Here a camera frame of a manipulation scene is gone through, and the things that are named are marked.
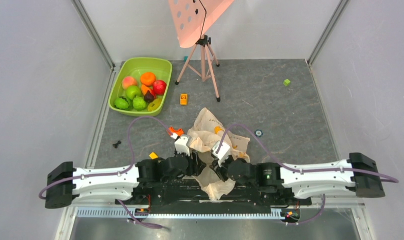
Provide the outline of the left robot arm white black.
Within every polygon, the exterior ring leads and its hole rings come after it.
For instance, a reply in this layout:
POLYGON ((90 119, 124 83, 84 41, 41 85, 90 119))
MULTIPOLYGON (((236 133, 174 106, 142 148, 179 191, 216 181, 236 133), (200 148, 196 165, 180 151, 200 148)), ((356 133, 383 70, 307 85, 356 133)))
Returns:
POLYGON ((66 161, 47 175, 39 198, 45 208, 59 209, 81 201, 142 203, 145 188, 169 184, 183 177, 198 176, 206 167, 196 152, 177 153, 168 158, 145 159, 133 165, 88 169, 66 161))

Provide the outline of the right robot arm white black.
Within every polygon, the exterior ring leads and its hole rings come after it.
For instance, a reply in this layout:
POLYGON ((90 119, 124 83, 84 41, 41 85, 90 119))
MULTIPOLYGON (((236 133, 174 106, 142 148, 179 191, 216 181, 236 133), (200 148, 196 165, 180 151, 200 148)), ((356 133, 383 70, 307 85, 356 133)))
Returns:
POLYGON ((348 159, 329 163, 280 165, 275 162, 251 164, 228 153, 212 152, 211 169, 222 181, 233 180, 266 194, 278 194, 285 204, 319 194, 354 192, 359 198, 382 198, 376 162, 359 152, 348 159))

